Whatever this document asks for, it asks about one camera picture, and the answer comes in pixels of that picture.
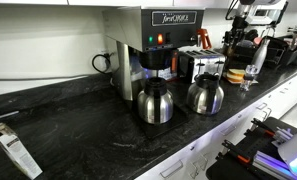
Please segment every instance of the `power switch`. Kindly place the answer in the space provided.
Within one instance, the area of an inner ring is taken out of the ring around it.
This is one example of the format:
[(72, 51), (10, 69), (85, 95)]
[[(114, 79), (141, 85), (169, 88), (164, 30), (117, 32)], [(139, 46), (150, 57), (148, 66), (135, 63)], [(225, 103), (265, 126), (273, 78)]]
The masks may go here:
[(170, 33), (166, 33), (166, 44), (170, 43)]

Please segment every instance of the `bottle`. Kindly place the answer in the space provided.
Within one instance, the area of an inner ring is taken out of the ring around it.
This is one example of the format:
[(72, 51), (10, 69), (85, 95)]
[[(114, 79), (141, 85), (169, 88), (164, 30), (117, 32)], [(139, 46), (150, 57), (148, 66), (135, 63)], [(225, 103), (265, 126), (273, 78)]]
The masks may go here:
[(266, 59), (267, 48), (268, 48), (270, 39), (264, 38), (262, 41), (263, 42), (261, 43), (260, 47), (256, 51), (254, 58), (252, 59), (252, 62), (251, 62), (251, 64), (255, 65), (255, 67), (257, 68), (256, 74), (259, 74), (261, 67)]

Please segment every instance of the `black countertop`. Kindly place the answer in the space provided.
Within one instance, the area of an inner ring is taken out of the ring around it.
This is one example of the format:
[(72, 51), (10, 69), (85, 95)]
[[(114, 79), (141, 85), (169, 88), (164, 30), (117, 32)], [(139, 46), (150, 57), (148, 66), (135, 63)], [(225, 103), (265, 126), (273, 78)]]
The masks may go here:
[[(125, 103), (107, 85), (25, 108), (0, 122), (18, 133), (43, 170), (37, 179), (134, 179), (296, 74), (295, 66), (263, 68), (259, 84), (251, 86), (249, 92), (240, 92), (239, 85), (222, 79), (222, 108), (211, 117), (197, 115), (186, 107), (189, 84), (168, 83), (175, 103), (188, 114), (189, 121), (152, 140), (146, 138)], [(43, 94), (39, 90), (34, 89), (36, 94)], [(0, 179), (9, 178), (26, 179), (0, 148)]]

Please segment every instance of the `backsplash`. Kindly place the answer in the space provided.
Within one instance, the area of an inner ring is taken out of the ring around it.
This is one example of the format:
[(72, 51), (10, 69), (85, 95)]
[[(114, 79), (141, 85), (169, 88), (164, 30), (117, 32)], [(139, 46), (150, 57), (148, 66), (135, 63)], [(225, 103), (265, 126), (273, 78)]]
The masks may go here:
[[(0, 78), (96, 74), (91, 60), (106, 50), (101, 15), (106, 8), (0, 5)], [(214, 48), (222, 46), (224, 32), (231, 29), (225, 14), (224, 9), (205, 12), (202, 27)], [(295, 25), (297, 13), (286, 12), (276, 35)], [(0, 82), (0, 94), (61, 81)]]

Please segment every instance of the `stainless steel carafe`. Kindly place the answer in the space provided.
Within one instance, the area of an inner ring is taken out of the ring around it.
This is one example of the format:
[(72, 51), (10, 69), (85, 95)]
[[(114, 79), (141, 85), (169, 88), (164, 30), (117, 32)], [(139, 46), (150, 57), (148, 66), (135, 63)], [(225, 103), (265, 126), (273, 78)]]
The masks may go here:
[(224, 92), (219, 86), (219, 77), (203, 74), (197, 76), (195, 80), (196, 82), (188, 90), (187, 105), (199, 114), (217, 113), (224, 98)]
[(138, 95), (139, 116), (150, 124), (161, 124), (173, 115), (173, 100), (163, 78), (153, 77), (145, 82)]

